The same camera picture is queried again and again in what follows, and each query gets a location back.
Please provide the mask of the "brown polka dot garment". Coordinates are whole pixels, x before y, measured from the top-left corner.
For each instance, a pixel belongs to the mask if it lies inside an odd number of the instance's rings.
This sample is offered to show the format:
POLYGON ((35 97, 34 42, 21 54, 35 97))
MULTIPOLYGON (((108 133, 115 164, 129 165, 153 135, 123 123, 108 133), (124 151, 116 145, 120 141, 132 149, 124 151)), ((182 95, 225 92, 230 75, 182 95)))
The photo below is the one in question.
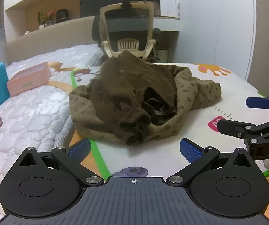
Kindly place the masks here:
POLYGON ((69 111, 84 137, 134 145, 178 134, 190 111, 221 96, 219 83, 194 77, 188 67, 151 64, 124 51, 69 94, 69 111))

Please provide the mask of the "white quilted mattress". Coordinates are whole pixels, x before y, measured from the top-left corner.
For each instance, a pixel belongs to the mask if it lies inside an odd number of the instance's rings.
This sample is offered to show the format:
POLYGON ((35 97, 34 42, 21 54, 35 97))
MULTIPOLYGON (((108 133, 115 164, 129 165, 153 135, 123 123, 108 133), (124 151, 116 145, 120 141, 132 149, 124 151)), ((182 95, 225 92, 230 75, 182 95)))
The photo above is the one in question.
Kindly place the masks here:
MULTIPOLYGON (((53 52, 40 53, 15 61, 7 68, 12 78, 17 72, 42 62, 60 62, 62 67, 81 69, 99 66, 104 53, 97 44, 76 45, 53 52)), ((0 183, 27 147, 49 152, 69 143, 73 123, 69 115, 68 93, 43 85, 8 98, 0 105, 0 183)), ((4 212, 0 204, 0 220, 4 212)))

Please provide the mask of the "pink rectangular box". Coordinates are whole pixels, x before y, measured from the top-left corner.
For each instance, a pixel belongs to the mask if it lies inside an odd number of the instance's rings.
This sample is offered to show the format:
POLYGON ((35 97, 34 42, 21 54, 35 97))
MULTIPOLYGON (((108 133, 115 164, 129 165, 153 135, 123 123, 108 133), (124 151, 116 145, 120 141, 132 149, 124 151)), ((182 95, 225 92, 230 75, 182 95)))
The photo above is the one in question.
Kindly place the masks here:
POLYGON ((46 85, 50 76, 51 72, 47 62, 19 71, 7 82, 10 96, 14 97, 25 91, 46 85))

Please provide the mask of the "white waste bin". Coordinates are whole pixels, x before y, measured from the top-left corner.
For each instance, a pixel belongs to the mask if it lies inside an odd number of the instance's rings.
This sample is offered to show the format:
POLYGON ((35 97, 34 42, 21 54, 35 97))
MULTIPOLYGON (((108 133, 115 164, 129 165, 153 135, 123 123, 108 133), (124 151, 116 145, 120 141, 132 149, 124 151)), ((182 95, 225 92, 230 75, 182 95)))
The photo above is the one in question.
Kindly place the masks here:
POLYGON ((156 49, 155 50, 155 62, 168 62, 168 50, 167 49, 156 49))

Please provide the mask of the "beige bed headboard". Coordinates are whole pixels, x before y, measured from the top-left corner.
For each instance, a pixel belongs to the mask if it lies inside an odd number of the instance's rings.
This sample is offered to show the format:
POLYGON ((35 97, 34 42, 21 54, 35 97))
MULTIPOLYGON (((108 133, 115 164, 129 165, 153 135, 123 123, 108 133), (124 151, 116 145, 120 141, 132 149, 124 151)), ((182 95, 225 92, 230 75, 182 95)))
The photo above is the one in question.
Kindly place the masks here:
POLYGON ((23 35, 5 46, 7 63, 29 59, 76 45, 96 44, 99 40, 98 16, 82 17, 57 23, 23 35))

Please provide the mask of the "white paper calendar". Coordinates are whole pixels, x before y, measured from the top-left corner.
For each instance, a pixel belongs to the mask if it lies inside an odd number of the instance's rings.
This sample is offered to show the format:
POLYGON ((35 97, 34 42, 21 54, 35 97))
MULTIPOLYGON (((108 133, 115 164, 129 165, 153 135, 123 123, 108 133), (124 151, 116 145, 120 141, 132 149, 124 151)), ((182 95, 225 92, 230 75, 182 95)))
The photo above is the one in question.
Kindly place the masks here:
POLYGON ((179 19, 177 0, 160 0, 160 16, 179 19))

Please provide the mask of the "potted plant on shelf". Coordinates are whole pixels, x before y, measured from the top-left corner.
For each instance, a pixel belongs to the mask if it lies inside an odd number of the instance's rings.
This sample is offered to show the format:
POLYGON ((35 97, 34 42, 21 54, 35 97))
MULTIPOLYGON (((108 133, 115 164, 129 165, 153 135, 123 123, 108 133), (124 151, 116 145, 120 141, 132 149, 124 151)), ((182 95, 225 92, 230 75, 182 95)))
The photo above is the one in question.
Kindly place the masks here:
POLYGON ((53 22, 56 17, 56 12, 53 10, 49 10, 47 13, 44 13, 43 11, 38 11, 37 14, 37 20, 39 25, 46 24, 48 22, 53 22))

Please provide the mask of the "beige mesh office chair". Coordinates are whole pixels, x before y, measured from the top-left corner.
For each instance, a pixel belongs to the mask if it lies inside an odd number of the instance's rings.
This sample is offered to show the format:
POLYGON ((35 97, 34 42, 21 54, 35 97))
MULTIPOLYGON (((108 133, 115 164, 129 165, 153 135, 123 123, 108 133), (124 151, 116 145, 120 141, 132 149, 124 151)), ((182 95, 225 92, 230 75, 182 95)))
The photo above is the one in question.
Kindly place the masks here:
POLYGON ((117 58, 129 51, 147 61, 161 33, 160 29, 153 28, 153 20, 152 3, 121 0, 100 8, 94 17, 92 38, 108 58, 117 58))

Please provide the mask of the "dark jar on shelf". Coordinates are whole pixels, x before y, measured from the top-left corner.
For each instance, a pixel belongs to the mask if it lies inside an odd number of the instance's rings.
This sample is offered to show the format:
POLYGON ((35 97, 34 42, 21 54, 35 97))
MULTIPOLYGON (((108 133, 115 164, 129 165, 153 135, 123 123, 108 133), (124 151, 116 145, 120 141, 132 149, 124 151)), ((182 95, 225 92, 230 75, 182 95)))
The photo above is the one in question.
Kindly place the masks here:
POLYGON ((60 9, 56 12, 56 23, 65 22, 69 19, 69 14, 67 9, 60 9))

